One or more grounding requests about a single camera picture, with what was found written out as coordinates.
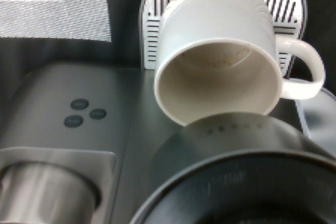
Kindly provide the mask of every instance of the metal grate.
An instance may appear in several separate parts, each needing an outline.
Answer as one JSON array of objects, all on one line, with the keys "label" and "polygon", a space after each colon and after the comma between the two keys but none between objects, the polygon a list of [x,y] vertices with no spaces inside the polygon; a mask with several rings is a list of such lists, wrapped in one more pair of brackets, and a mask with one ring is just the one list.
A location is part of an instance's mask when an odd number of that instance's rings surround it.
[{"label": "metal grate", "polygon": [[[146,0],[143,6],[143,57],[144,68],[156,67],[161,15],[171,0]],[[302,37],[305,28],[303,0],[264,0],[273,16],[275,33],[293,38]],[[284,75],[291,68],[293,56],[279,54]]]}]

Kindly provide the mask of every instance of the black container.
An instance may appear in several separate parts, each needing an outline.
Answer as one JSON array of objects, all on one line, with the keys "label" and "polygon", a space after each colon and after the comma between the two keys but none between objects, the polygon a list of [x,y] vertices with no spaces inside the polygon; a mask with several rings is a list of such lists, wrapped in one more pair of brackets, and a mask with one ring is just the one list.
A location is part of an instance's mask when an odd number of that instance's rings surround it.
[{"label": "black container", "polygon": [[336,223],[336,164],[275,118],[233,113],[191,124],[149,164],[155,191],[132,224]]}]

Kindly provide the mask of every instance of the dark background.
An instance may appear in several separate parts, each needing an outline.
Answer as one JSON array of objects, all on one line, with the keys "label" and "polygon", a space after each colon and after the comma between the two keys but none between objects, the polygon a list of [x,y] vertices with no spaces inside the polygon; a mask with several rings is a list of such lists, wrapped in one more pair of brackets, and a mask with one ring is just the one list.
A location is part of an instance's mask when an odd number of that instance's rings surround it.
[{"label": "dark background", "polygon": [[[56,39],[0,39],[0,112],[26,74],[53,61],[141,67],[138,13],[141,0],[108,0],[113,43]],[[327,70],[326,87],[336,94],[336,1],[308,1],[303,39],[317,48]],[[296,60],[291,77],[311,79]]]}]

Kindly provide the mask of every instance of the mug handle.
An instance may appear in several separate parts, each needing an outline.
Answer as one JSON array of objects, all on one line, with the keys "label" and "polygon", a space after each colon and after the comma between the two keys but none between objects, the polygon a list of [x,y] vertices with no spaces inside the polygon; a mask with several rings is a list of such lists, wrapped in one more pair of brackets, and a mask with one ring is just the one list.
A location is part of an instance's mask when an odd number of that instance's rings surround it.
[{"label": "mug handle", "polygon": [[284,35],[276,35],[276,45],[281,53],[293,54],[303,60],[314,79],[308,83],[284,79],[282,98],[291,100],[309,99],[317,96],[326,81],[326,70],[320,54],[305,41]]}]

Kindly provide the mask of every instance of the three buttons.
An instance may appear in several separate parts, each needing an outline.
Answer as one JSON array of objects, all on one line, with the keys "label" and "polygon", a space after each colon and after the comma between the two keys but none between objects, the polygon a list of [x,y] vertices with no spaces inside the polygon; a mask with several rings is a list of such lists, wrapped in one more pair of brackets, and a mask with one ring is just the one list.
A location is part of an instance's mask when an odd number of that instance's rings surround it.
[{"label": "three buttons", "polygon": [[[74,110],[86,110],[89,107],[89,100],[86,99],[75,99],[71,103],[71,108]],[[95,120],[101,120],[107,117],[107,111],[104,109],[95,109],[90,112],[90,118]],[[83,125],[84,118],[80,115],[71,115],[65,119],[65,126],[68,128],[77,128]]]}]

